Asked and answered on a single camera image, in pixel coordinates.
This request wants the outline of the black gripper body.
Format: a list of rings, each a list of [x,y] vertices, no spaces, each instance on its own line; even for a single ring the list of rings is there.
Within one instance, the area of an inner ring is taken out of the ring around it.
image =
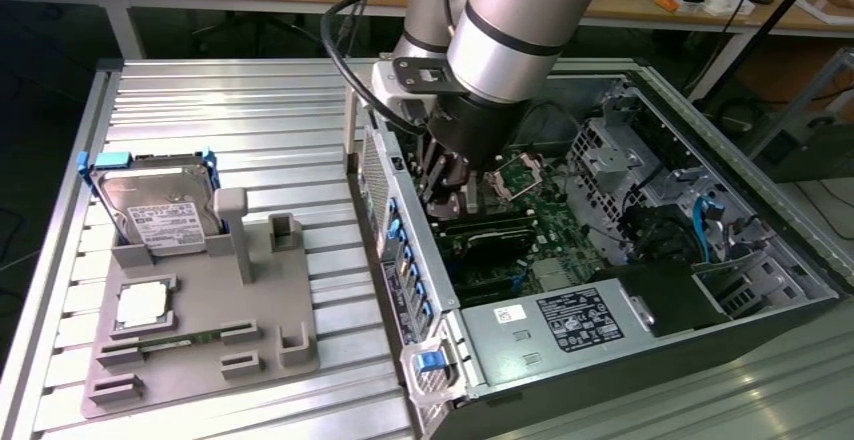
[[[506,146],[530,104],[530,100],[495,103],[474,93],[440,95],[427,130],[447,151],[460,155],[472,169],[482,169]]]

